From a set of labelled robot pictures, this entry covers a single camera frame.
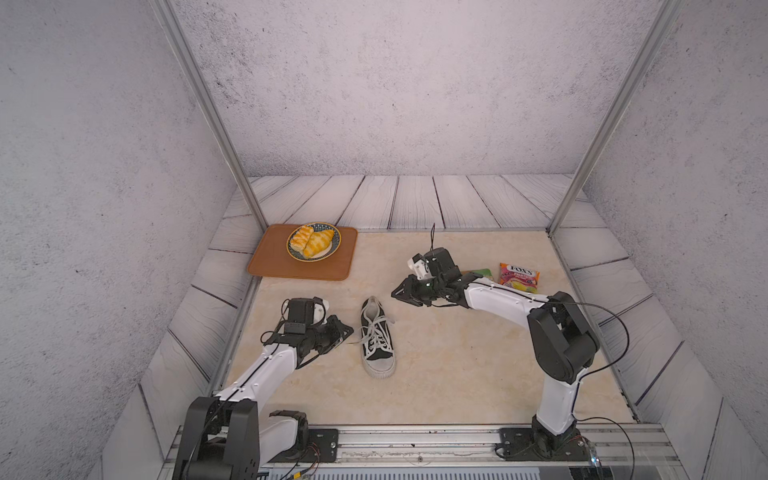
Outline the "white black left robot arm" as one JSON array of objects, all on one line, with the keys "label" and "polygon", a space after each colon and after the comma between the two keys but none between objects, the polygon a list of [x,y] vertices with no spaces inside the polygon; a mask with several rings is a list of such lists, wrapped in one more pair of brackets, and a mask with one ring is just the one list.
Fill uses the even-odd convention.
[{"label": "white black left robot arm", "polygon": [[[322,451],[311,441],[306,414],[277,410],[260,424],[263,408],[295,371],[331,352],[354,333],[318,297],[292,298],[280,307],[276,327],[257,360],[229,387],[195,399],[187,410],[174,479],[258,479],[274,459],[295,463],[297,479],[316,467]],[[307,462],[303,470],[298,465]]]}]

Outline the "black white canvas sneaker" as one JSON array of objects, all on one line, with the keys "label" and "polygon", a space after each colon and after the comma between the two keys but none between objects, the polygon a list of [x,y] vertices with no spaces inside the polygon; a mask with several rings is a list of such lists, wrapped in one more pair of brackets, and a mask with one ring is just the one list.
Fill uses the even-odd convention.
[{"label": "black white canvas sneaker", "polygon": [[362,305],[361,356],[366,372],[377,379],[392,376],[396,370],[394,342],[390,331],[390,319],[381,302],[369,297]]}]

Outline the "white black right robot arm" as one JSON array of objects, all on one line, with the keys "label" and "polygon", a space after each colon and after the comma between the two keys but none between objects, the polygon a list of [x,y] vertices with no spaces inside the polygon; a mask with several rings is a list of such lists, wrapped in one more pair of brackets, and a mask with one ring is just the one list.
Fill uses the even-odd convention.
[{"label": "white black right robot arm", "polygon": [[600,349],[578,303],[565,292],[524,293],[474,272],[463,273],[442,247],[415,255],[408,267],[411,273],[392,291],[394,299],[417,307],[444,300],[448,306],[491,313],[527,329],[545,374],[532,428],[548,439],[570,433],[576,425],[573,410],[580,381]]}]

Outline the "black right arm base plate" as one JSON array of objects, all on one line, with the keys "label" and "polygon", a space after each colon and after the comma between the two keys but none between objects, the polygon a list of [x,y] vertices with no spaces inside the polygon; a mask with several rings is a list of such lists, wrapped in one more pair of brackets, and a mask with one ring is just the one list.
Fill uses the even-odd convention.
[{"label": "black right arm base plate", "polygon": [[546,429],[502,428],[494,453],[508,462],[589,462],[592,457],[578,429],[552,436]]}]

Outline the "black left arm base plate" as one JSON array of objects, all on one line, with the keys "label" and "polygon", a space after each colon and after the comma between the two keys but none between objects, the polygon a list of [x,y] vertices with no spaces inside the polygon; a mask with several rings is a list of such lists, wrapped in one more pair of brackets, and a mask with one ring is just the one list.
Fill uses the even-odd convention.
[{"label": "black left arm base plate", "polygon": [[270,463],[335,463],[338,446],[338,429],[309,428],[303,440],[291,449],[277,454]]}]

